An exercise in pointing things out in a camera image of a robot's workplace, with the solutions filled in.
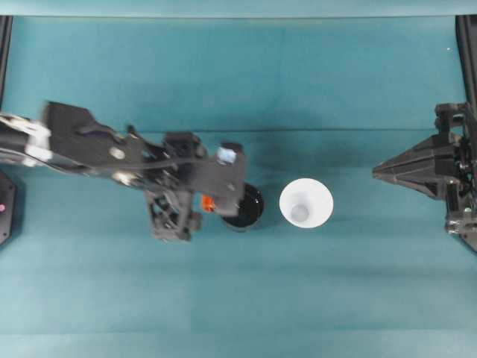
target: white cup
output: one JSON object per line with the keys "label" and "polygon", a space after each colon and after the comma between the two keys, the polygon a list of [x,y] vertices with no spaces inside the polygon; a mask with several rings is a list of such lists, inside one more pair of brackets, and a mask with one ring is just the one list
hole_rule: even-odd
{"label": "white cup", "polygon": [[292,181],[282,191],[279,205],[285,219],[305,229],[323,225],[333,213],[331,192],[315,179]]}

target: wire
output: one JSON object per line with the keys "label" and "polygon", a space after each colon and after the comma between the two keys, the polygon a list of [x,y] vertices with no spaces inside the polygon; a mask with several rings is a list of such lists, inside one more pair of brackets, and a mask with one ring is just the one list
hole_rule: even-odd
{"label": "wire", "polygon": [[123,170],[148,170],[148,169],[161,169],[161,168],[168,168],[170,166],[180,166],[183,164],[193,164],[199,163],[200,159],[197,158],[183,158],[183,159],[170,159],[170,160],[161,160],[159,162],[151,162],[151,163],[140,163],[140,164],[108,164],[105,166],[93,166],[93,167],[86,167],[86,166],[78,166],[76,169],[65,169],[61,166],[48,163],[44,160],[40,160],[33,155],[22,153],[20,151],[14,151],[12,149],[0,148],[0,153],[9,153],[9,154],[16,154],[21,155],[23,157],[27,157],[32,159],[50,169],[55,170],[56,172],[60,172],[63,174],[69,175],[80,175],[84,174],[84,172],[90,169],[123,169]]}
{"label": "wire", "polygon": [[105,166],[94,166],[93,169],[126,169],[126,170],[147,170],[147,169],[161,169],[168,168],[169,166],[180,166],[183,164],[199,163],[201,159],[198,158],[183,158],[183,159],[170,159],[161,160],[150,163],[139,164],[108,164]]}
{"label": "wire", "polygon": [[28,159],[32,159],[35,162],[40,163],[43,166],[46,166],[47,168],[55,170],[56,172],[59,172],[61,174],[79,175],[79,174],[83,174],[88,169],[85,166],[78,166],[77,169],[65,169],[61,166],[57,166],[55,164],[50,164],[50,163],[48,163],[44,160],[38,159],[37,157],[34,157],[33,155],[23,153],[21,151],[14,151],[13,149],[0,148],[0,153],[15,154],[15,155],[20,155],[22,157],[27,157]]}

